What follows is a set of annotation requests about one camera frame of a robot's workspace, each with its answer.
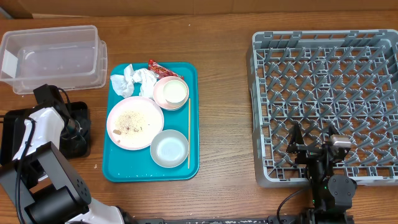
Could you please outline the white tissue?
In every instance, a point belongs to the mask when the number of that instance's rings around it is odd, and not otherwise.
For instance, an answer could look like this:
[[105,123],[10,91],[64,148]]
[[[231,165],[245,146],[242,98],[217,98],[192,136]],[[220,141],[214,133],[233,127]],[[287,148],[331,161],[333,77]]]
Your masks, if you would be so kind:
[[157,83],[157,75],[146,69],[134,70],[132,64],[128,65],[122,75],[111,75],[111,84],[114,92],[123,98],[129,98],[134,93],[134,85],[141,84],[139,95],[154,99],[154,86]]

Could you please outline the food scraps rice pile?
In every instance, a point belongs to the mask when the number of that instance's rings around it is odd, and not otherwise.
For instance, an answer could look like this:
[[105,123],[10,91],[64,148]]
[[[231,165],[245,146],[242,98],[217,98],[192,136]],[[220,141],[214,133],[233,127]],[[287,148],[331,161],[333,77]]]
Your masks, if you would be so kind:
[[136,139],[147,131],[147,118],[140,111],[124,111],[114,122],[113,133],[126,139]]

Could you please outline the black rectangular tray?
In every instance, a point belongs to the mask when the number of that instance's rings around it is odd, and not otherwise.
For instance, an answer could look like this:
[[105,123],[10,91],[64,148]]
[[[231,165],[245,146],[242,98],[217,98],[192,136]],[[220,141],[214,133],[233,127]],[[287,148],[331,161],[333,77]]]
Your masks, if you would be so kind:
[[[81,135],[68,139],[66,135],[60,138],[60,152],[67,158],[73,159],[77,157],[86,157],[90,154],[90,111],[86,103],[77,101],[70,103],[72,113],[71,116],[79,124]],[[1,165],[5,165],[12,161],[17,149],[13,148],[15,123],[17,116],[24,116],[28,108],[11,110],[5,114],[1,131]]]

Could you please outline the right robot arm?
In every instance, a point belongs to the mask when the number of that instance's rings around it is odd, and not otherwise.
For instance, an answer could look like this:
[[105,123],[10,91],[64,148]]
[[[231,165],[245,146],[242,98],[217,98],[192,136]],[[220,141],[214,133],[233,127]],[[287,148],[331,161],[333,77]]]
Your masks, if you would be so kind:
[[349,138],[333,125],[328,127],[329,139],[320,147],[305,145],[298,123],[290,133],[287,152],[297,155],[296,165],[305,165],[305,178],[313,196],[313,207],[305,209],[293,223],[353,223],[353,217],[346,211],[352,207],[358,185],[355,180],[333,171],[334,165],[344,161],[351,150]]

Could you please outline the large pink plate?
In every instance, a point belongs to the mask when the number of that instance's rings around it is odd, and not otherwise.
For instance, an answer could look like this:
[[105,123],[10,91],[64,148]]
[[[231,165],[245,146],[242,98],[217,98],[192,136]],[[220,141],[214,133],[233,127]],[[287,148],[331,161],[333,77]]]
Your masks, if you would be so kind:
[[151,99],[132,96],[121,100],[109,112],[106,130],[122,149],[136,151],[150,146],[164,128],[164,114]]

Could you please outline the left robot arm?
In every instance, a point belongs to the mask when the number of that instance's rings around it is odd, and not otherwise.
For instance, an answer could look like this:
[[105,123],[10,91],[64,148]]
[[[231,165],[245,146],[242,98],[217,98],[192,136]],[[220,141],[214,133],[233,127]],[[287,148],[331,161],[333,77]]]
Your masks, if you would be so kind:
[[118,207],[91,197],[78,172],[59,151],[71,118],[41,104],[19,118],[19,150],[1,166],[1,185],[20,223],[128,223]]

